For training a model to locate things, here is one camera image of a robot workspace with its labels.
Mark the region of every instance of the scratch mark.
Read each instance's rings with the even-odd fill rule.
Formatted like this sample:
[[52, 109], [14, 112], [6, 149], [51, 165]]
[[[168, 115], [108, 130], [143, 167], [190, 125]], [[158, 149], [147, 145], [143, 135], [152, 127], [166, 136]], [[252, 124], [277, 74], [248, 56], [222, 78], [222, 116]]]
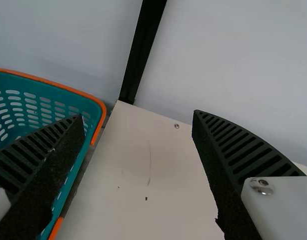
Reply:
[[151, 179], [152, 179], [152, 147], [149, 144], [149, 179], [147, 186], [149, 186]]

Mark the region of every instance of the white table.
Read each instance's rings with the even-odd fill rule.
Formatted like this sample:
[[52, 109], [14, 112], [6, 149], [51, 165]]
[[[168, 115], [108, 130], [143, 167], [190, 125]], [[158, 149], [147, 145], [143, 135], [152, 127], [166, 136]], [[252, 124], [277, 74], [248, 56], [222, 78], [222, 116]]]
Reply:
[[191, 132], [118, 101], [56, 240], [223, 240]]

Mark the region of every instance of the metal screw head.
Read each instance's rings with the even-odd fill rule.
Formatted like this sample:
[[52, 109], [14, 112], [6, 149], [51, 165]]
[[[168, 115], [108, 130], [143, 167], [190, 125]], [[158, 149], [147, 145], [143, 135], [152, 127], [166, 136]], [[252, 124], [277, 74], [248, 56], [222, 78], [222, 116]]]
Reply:
[[260, 179], [260, 180], [258, 180], [258, 182], [260, 183], [260, 185], [263, 185], [263, 186], [268, 186], [269, 185], [269, 183], [266, 180], [264, 180], [264, 179]]
[[250, 180], [251, 188], [262, 195], [272, 195], [275, 188], [272, 183], [262, 177], [254, 177]]

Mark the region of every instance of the black metal frame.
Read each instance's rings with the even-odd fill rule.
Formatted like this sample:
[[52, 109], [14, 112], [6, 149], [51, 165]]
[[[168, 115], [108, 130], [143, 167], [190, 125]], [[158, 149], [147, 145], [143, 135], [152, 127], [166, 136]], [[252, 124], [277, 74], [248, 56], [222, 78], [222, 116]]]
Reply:
[[167, 0], [143, 0], [135, 29], [119, 100], [134, 104]]

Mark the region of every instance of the black foam pad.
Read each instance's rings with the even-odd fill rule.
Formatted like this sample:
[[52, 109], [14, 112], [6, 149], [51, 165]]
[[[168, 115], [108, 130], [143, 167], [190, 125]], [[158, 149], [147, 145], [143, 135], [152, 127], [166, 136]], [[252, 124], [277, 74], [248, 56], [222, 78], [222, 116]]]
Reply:
[[216, 223], [226, 240], [260, 240], [241, 201], [250, 177], [305, 176], [289, 159], [243, 127], [195, 110], [192, 138], [218, 207]]
[[11, 208], [0, 240], [34, 240], [52, 218], [51, 207], [85, 142], [81, 114], [23, 136], [0, 149], [0, 187]]

